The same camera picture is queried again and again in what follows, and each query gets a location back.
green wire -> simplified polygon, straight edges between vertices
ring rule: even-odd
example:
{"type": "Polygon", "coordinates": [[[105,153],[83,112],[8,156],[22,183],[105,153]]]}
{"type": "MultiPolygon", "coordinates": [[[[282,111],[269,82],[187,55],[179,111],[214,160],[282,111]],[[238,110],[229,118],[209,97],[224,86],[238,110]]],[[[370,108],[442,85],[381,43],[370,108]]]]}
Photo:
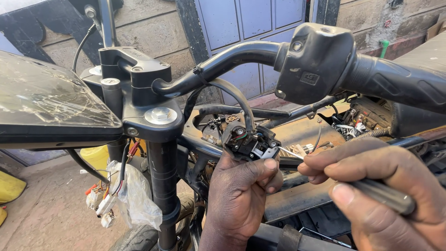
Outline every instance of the green wire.
{"type": "Polygon", "coordinates": [[[240,137],[240,138],[236,138],[235,140],[243,139],[244,137],[246,137],[246,135],[248,135],[248,134],[245,134],[245,135],[243,135],[243,136],[240,137]]]}

screwdriver handle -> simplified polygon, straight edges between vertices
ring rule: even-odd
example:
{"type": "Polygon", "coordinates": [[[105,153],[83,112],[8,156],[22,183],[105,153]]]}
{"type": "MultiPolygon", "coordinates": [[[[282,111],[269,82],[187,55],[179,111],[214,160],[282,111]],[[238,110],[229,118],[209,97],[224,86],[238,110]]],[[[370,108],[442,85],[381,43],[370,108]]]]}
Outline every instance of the screwdriver handle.
{"type": "Polygon", "coordinates": [[[415,201],[412,197],[377,181],[362,179],[349,184],[399,214],[408,215],[415,210],[415,201]]]}

handlebar switch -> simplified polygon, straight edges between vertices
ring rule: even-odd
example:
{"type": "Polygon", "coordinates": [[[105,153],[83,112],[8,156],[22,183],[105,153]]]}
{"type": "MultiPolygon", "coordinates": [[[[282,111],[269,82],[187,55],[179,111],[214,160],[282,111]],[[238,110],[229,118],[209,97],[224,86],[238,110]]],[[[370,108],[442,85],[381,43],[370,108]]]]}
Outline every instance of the handlebar switch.
{"type": "Polygon", "coordinates": [[[315,23],[298,26],[291,42],[281,44],[274,64],[280,72],[276,96],[299,105],[323,99],[355,55],[354,43],[347,29],[315,23]]]}
{"type": "Polygon", "coordinates": [[[275,136],[274,132],[262,126],[257,127],[255,135],[250,135],[242,122],[234,121],[229,123],[223,132],[223,149],[236,160],[275,158],[281,146],[281,142],[276,140],[275,136]]]}

seat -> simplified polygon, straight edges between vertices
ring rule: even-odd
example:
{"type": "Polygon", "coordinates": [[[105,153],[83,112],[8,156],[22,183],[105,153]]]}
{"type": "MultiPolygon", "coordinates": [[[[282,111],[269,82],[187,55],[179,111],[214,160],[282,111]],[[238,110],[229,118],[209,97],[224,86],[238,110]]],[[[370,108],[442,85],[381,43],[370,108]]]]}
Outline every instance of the seat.
{"type": "MultiPolygon", "coordinates": [[[[411,64],[426,70],[444,72],[446,75],[446,32],[440,33],[395,62],[411,64]]],[[[390,102],[393,109],[391,132],[394,138],[408,137],[416,133],[446,125],[446,115],[416,107],[390,102]]]]}

green pipe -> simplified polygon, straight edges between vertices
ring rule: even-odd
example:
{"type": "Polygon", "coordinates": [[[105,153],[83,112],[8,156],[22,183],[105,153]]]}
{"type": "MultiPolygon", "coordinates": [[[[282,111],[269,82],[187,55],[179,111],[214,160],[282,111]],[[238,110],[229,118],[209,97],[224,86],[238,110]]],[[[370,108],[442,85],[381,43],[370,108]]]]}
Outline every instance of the green pipe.
{"type": "Polygon", "coordinates": [[[381,51],[380,58],[384,58],[384,55],[386,55],[387,47],[389,46],[388,40],[380,40],[380,44],[383,44],[383,50],[381,51]]]}

